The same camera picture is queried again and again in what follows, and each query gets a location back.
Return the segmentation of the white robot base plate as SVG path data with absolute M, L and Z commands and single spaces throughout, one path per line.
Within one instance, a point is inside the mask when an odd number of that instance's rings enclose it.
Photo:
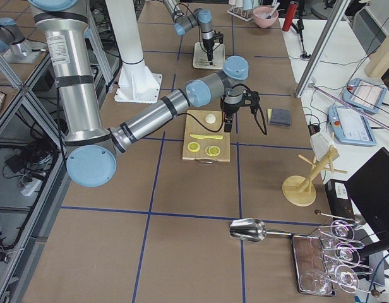
M 162 83 L 162 74 L 152 73 L 155 82 L 138 83 L 131 75 L 131 81 L 121 72 L 118 81 L 118 89 L 115 94 L 116 102 L 131 102 L 154 104 L 159 99 L 160 86 Z

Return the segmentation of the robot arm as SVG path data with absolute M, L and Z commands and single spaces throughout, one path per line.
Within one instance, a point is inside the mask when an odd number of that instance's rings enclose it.
M 201 107 L 228 95 L 248 77 L 248 62 L 239 56 L 225 60 L 223 68 L 169 95 L 116 128 L 106 129 L 90 71 L 85 32 L 88 30 L 87 1 L 32 1 L 37 28 L 44 32 L 56 76 L 56 87 L 68 125 L 65 139 L 70 178 L 85 187 L 111 180 L 116 155 L 142 137 L 156 131 L 188 107 Z
M 174 22 L 174 29 L 179 36 L 183 36 L 191 29 L 198 27 L 200 29 L 203 48 L 205 50 L 209 65 L 213 63 L 213 48 L 215 45 L 215 31 L 212 25 L 212 14 L 209 9 L 197 8 L 185 15 L 180 9 L 177 1 L 166 0 L 163 1 L 172 21 Z

